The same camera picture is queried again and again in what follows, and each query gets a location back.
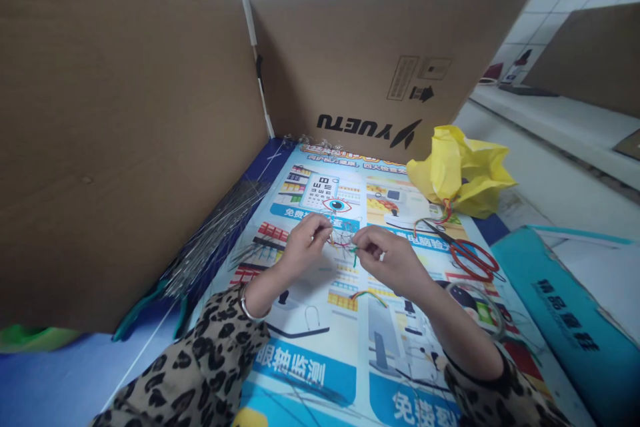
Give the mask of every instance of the child's hand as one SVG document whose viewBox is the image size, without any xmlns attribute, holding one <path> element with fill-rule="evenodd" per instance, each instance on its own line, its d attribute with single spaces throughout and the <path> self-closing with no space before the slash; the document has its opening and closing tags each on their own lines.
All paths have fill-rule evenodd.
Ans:
<svg viewBox="0 0 640 427">
<path fill-rule="evenodd" d="M 332 231 L 331 222 L 326 217 L 310 213 L 291 230 L 285 253 L 274 267 L 293 278 L 301 276 L 321 255 Z"/>
<path fill-rule="evenodd" d="M 360 265 L 397 295 L 416 302 L 425 284 L 433 283 L 407 239 L 382 227 L 368 226 L 353 236 L 353 243 L 358 246 Z"/>
</svg>

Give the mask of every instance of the printed poster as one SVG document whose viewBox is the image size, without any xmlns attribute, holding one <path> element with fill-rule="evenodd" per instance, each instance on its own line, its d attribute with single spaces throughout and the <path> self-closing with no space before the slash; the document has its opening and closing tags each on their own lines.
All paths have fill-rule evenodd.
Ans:
<svg viewBox="0 0 640 427">
<path fill-rule="evenodd" d="M 503 352 L 552 400 L 536 353 L 521 335 L 505 296 L 508 281 L 478 282 L 453 261 L 448 245 L 416 221 L 439 218 L 405 166 L 320 147 L 296 147 L 193 314 L 214 292 L 248 282 L 282 256 L 291 230 L 311 212 L 333 224 L 323 259 L 277 299 L 266 319 L 269 343 L 256 355 L 236 425 L 454 426 L 460 411 L 444 381 L 446 356 L 429 320 L 370 276 L 351 237 L 366 225 L 408 239 L 432 278 L 463 280 L 489 296 L 507 319 Z M 473 220 L 454 213 L 439 226 L 454 238 L 484 241 Z M 374 293 L 378 298 L 357 292 Z M 496 313 L 473 290 L 453 297 L 487 332 Z M 524 309 L 518 316 L 531 322 Z"/>
</svg>

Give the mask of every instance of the leopard print clothing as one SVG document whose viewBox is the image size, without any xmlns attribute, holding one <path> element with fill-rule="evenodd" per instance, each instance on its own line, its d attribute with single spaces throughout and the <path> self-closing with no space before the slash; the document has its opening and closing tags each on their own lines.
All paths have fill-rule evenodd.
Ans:
<svg viewBox="0 0 640 427">
<path fill-rule="evenodd" d="M 491 381 L 470 377 L 449 359 L 445 381 L 462 413 L 460 426 L 570 426 L 562 412 L 545 401 L 502 352 L 500 355 L 504 371 Z"/>
<path fill-rule="evenodd" d="M 147 369 L 116 393 L 93 427 L 230 426 L 253 358 L 269 340 L 252 322 L 236 286 L 207 302 L 198 323 Z M 449 361 L 445 379 L 463 414 L 461 426 L 568 426 L 531 383 L 503 357 L 492 382 L 474 380 Z"/>
<path fill-rule="evenodd" d="M 94 427 L 230 426 L 267 326 L 240 307 L 241 286 L 216 294 L 198 323 L 116 393 Z"/>
</svg>

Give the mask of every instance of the brown cardboard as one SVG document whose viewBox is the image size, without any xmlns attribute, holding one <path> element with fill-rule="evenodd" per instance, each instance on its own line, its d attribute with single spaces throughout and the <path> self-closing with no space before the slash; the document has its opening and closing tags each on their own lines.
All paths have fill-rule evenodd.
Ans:
<svg viewBox="0 0 640 427">
<path fill-rule="evenodd" d="M 276 135 L 425 159 L 526 2 L 251 0 Z"/>
<path fill-rule="evenodd" d="M 523 83 L 640 118 L 640 3 L 570 14 Z"/>
<path fill-rule="evenodd" d="M 616 152 L 640 160 L 640 130 L 621 140 L 613 149 Z"/>
<path fill-rule="evenodd" d="M 242 2 L 0 18 L 0 326 L 112 332 L 266 141 Z"/>
</svg>

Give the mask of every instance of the silver bracelet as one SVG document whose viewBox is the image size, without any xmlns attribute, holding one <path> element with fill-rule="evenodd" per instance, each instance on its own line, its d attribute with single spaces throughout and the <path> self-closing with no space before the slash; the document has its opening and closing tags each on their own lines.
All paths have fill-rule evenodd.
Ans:
<svg viewBox="0 0 640 427">
<path fill-rule="evenodd" d="M 247 304 L 245 303 L 245 291 L 247 290 L 247 286 L 242 287 L 242 296 L 240 297 L 240 306 L 242 307 L 243 312 L 245 313 L 245 315 L 247 317 L 249 317 L 250 320 L 254 321 L 254 322 L 264 322 L 265 319 L 267 318 L 267 316 L 269 315 L 269 312 L 271 311 L 271 308 L 269 308 L 269 310 L 267 311 L 266 315 L 264 317 L 254 317 L 249 313 L 249 310 L 247 310 Z"/>
</svg>

